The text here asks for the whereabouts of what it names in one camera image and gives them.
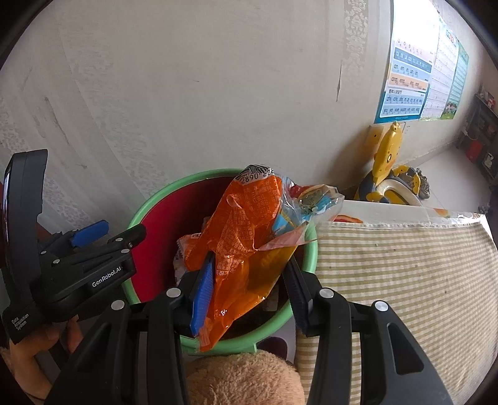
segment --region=educational poster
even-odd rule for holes
[[[450,94],[444,107],[444,112],[441,115],[442,120],[452,120],[457,112],[462,92],[464,91],[465,78],[467,77],[467,68],[469,66],[469,55],[465,52],[464,47],[458,43],[458,61],[457,68],[455,69],[455,76],[453,77],[453,84],[451,85]]]
[[[429,0],[394,0],[389,67],[375,123],[420,118],[439,40]]]
[[[439,18],[439,42],[432,70],[430,89],[420,119],[439,119],[450,94],[458,60],[458,40]]]
[[[388,74],[375,123],[455,115],[469,57],[430,0],[393,0]]]

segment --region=white wall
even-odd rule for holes
[[[479,86],[484,49],[436,5],[470,56],[461,111],[410,123],[400,162],[451,142]],[[49,149],[50,231],[101,218],[117,231],[158,188],[219,167],[267,163],[301,184],[348,186],[365,164],[390,7],[54,0],[0,71],[0,169],[14,152]]]
[[[497,68],[487,53],[483,58],[481,80],[484,89],[490,92],[494,98],[498,100]]]

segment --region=blue gripper pad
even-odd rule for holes
[[[209,252],[201,268],[201,281],[197,289],[192,306],[192,320],[190,321],[190,330],[193,336],[199,334],[199,330],[204,325],[208,313],[211,297],[214,289],[214,272],[215,272],[215,255]]]
[[[102,220],[77,231],[71,238],[71,244],[73,247],[83,247],[107,235],[108,232],[109,223]]]

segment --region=silver screw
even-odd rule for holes
[[[387,311],[389,309],[389,305],[386,302],[384,302],[384,301],[377,301],[375,303],[375,307],[380,312],[385,312],[385,311]]]
[[[125,302],[123,300],[116,300],[111,304],[111,308],[115,311],[119,311],[125,307]]]
[[[320,296],[323,298],[332,298],[334,296],[334,292],[330,288],[322,288],[320,290]]]
[[[169,288],[168,291],[166,291],[166,295],[169,298],[179,297],[181,293],[182,293],[182,291],[179,288],[176,288],[176,287]]]

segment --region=human hand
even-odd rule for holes
[[[83,335],[77,324],[78,316],[68,321],[67,347],[73,353]],[[32,397],[44,400],[52,385],[43,374],[34,356],[39,352],[49,350],[60,338],[60,332],[54,325],[43,325],[16,345],[10,342],[10,359],[15,380],[19,386]]]

